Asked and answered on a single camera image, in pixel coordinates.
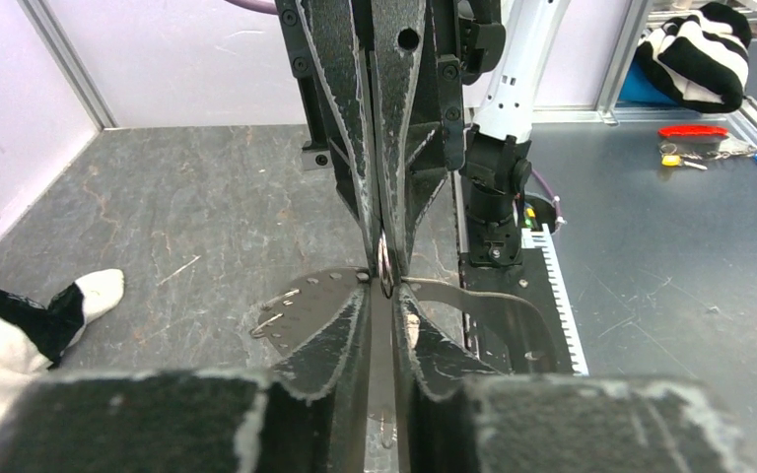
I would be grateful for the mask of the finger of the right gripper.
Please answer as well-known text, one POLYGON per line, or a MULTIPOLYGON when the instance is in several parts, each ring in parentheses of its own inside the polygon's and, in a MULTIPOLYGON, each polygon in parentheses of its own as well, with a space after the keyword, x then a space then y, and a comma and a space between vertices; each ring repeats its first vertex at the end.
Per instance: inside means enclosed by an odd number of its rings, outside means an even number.
POLYGON ((390 274, 406 275, 447 178, 439 39, 430 1, 374 1, 371 95, 380 221, 390 274))
POLYGON ((321 89, 349 157, 368 264, 378 266, 379 191, 373 163, 373 126, 368 119, 365 57, 350 1, 300 1, 298 11, 321 89))

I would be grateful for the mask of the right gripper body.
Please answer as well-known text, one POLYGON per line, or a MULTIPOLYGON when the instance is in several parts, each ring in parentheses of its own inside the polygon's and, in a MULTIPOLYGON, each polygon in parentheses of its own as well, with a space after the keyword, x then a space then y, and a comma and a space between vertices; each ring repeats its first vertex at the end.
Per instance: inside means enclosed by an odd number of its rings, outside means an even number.
MULTIPOLYGON (((315 70, 298 11, 299 2, 279 1, 275 8, 309 125, 310 138, 304 146, 304 153, 313 166, 336 165, 348 169, 349 157, 330 105, 321 89, 319 74, 315 70)), ((371 4, 374 1, 350 2, 353 5, 360 48, 365 57, 370 100, 368 119, 373 126, 375 155, 370 73, 370 54, 374 47, 371 4)), ((430 2, 433 4, 435 24, 440 35, 439 85, 444 105, 446 166, 447 169, 455 170, 463 165, 462 89, 494 69, 505 46, 506 29, 502 21, 501 5, 496 1, 430 2)))

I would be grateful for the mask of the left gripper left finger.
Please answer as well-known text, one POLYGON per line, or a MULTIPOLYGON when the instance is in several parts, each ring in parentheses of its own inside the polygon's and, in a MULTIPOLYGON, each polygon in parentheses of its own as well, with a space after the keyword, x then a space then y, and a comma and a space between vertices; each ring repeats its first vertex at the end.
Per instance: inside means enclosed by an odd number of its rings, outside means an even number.
POLYGON ((360 472, 371 289, 268 369, 67 372, 0 425, 0 472, 360 472))

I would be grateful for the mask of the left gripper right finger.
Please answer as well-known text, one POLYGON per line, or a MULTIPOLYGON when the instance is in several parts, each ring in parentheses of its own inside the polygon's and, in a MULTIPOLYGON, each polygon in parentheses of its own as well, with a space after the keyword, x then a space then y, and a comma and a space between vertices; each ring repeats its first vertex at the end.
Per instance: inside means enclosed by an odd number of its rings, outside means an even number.
POLYGON ((392 299, 399 467, 404 472, 750 472, 733 416, 676 376, 502 374, 392 299))

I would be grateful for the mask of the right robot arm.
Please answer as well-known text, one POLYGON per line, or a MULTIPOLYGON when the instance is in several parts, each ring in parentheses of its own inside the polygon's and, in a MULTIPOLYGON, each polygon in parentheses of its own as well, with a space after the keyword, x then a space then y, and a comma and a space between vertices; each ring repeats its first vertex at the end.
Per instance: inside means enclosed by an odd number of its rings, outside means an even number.
POLYGON ((310 126, 329 153, 369 267, 409 271, 447 176, 522 193, 533 102, 564 1, 279 1, 310 126))

